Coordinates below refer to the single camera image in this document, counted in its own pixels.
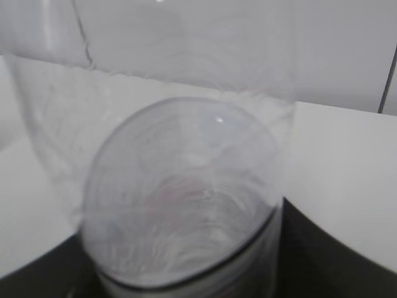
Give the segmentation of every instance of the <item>white wall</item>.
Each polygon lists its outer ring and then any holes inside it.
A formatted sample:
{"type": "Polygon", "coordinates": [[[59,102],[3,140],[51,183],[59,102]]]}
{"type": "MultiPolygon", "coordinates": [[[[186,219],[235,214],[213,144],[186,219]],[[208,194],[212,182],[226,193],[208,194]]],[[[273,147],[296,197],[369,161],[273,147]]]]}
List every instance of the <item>white wall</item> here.
{"type": "Polygon", "coordinates": [[[295,0],[295,5],[298,99],[376,112],[396,48],[397,1],[295,0]]]}

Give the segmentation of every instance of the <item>clear container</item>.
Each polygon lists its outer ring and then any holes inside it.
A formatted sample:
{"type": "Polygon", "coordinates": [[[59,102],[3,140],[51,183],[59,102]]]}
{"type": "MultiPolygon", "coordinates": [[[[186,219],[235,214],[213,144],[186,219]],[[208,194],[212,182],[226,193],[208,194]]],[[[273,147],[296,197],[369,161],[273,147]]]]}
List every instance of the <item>clear container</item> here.
{"type": "Polygon", "coordinates": [[[33,146],[114,297],[272,297],[291,10],[0,1],[33,146]]]}

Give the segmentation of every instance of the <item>black surface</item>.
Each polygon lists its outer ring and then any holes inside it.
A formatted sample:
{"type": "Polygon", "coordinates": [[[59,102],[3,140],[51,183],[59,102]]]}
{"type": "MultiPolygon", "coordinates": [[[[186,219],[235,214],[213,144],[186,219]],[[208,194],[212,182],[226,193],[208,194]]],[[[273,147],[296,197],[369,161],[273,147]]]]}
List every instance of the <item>black surface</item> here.
{"type": "MultiPolygon", "coordinates": [[[[76,237],[0,280],[1,298],[108,298],[76,237]]],[[[395,298],[397,275],[284,205],[277,298],[395,298]]]]}

